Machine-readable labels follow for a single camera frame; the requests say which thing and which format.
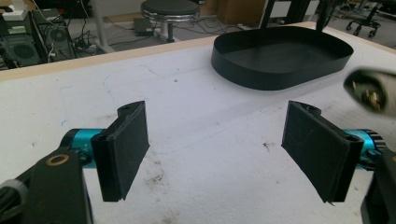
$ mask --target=teal metal joint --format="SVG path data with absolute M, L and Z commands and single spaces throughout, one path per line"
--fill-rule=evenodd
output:
M 80 129 L 73 139 L 70 150 L 76 152 L 80 156 L 84 168 L 96 168 L 91 139 L 102 130 L 103 129 Z

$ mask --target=smudge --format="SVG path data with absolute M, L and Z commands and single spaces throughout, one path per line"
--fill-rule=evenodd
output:
M 267 148 L 268 153 L 271 151 L 271 147 L 273 147 L 275 144 L 274 143 L 264 143 L 262 144 L 265 148 Z

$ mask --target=desk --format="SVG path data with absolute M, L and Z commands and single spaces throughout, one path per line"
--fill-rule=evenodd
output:
M 375 130 L 395 149 L 396 120 L 364 111 L 342 83 L 363 65 L 395 71 L 396 53 L 325 32 L 355 50 L 346 68 L 283 91 L 219 76 L 214 37 L 1 72 L 0 182 L 68 130 L 106 128 L 119 106 L 145 100 L 150 148 L 126 201 L 103 203 L 96 171 L 84 171 L 96 223 L 361 223 L 372 173 L 355 172 L 345 203 L 322 203 L 280 145 L 288 100 L 321 108 L 340 128 Z

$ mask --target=chair leg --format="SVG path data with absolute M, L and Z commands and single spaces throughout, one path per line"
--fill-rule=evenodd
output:
M 173 23 L 168 23 L 168 38 L 166 39 L 166 42 L 168 43 L 175 42 L 173 38 Z

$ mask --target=cable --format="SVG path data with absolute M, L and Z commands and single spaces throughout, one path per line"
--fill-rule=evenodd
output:
M 87 19 L 89 19 L 89 18 L 90 18 L 90 16 L 88 15 L 88 12 L 87 12 L 87 10 L 85 9 L 85 6 L 84 6 L 84 3 L 83 3 L 83 0 L 80 0 L 79 2 L 81 3 L 82 10 L 84 10 L 84 13 L 85 13 L 85 15 L 87 16 Z
M 148 39 L 150 37 L 152 37 L 152 36 L 146 36 L 146 37 L 143 37 L 143 38 L 140 38 L 140 39 L 136 39 L 136 40 L 131 40 L 131 41 L 117 42 L 117 43 L 114 43 L 114 44 L 110 44 L 109 46 L 133 44 L 135 42 L 138 42 L 138 41 L 141 41 L 141 40 L 145 40 L 145 39 Z
M 134 30 L 134 28 L 125 28 L 125 27 L 122 27 L 122 26 L 120 26 L 120 25 L 117 25 L 117 24 L 114 23 L 114 21 L 112 21 L 109 17 L 106 17 L 106 20 L 109 21 L 111 24 L 113 24 L 113 25 L 115 25 L 115 26 L 117 26 L 117 27 L 119 27 L 119 28 L 121 28 L 121 29 L 123 29 L 123 30 Z
M 227 33 L 227 30 L 230 29 L 230 28 L 237 28 L 237 29 L 239 29 L 239 30 L 243 30 L 243 29 L 240 28 L 239 26 L 226 26 L 226 27 L 223 27 L 220 23 L 215 24 L 215 25 L 213 25 L 213 26 L 210 26 L 210 25 L 208 25 L 208 23 L 207 23 L 208 21 L 217 22 L 216 19 L 212 19 L 212 18 L 202 18 L 202 19 L 200 19 L 200 20 L 198 20 L 198 21 L 181 22 L 181 23 L 179 23 L 178 25 L 174 25 L 174 27 L 175 27 L 175 28 L 178 28 L 178 29 L 183 29 L 183 30 L 195 32 L 195 33 L 197 33 L 197 34 L 203 34 L 203 35 L 204 35 L 204 34 L 209 34 L 209 35 L 222 35 L 222 34 Z M 184 23 L 184 24 L 188 24 L 189 27 L 180 26 L 180 24 L 183 24 L 183 23 Z M 203 31 L 192 30 L 192 28 L 194 28 L 195 25 L 199 26 Z M 206 30 L 206 28 L 213 29 L 213 28 L 216 28 L 216 27 L 219 27 L 219 29 L 218 29 L 218 30 L 215 30 L 215 31 L 208 31 L 208 30 Z
M 49 51 L 49 56 L 48 56 L 48 63 L 50 63 L 50 57 L 52 56 L 55 56 L 52 52 L 53 52 L 53 42 L 50 44 L 50 46 L 51 46 L 51 50 Z

